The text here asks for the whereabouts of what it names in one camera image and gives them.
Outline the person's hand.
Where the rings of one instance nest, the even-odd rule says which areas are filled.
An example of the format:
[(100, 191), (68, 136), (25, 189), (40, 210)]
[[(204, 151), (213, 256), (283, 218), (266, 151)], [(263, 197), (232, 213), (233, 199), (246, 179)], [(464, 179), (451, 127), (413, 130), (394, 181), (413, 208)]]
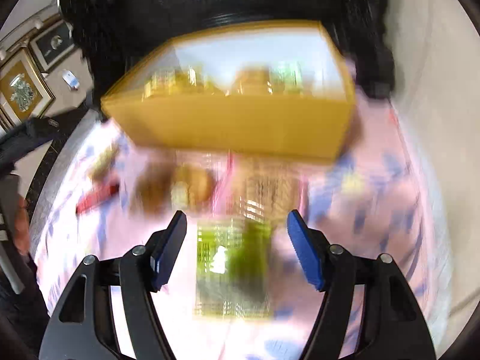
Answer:
[(14, 243), (16, 249), (24, 256), (29, 255), (30, 235), (29, 235), (29, 214), (27, 204), (23, 197), (19, 196), (18, 210), (15, 219)]

